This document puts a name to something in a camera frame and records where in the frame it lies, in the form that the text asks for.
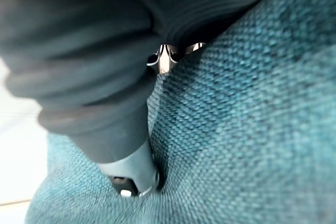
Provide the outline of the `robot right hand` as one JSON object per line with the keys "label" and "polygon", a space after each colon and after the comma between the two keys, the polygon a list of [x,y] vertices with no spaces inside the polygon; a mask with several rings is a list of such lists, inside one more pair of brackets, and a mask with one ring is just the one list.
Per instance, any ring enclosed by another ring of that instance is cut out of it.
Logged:
{"label": "robot right hand", "polygon": [[1,0],[8,90],[35,100],[39,123],[68,136],[123,196],[155,190],[148,60],[209,42],[260,0]]}

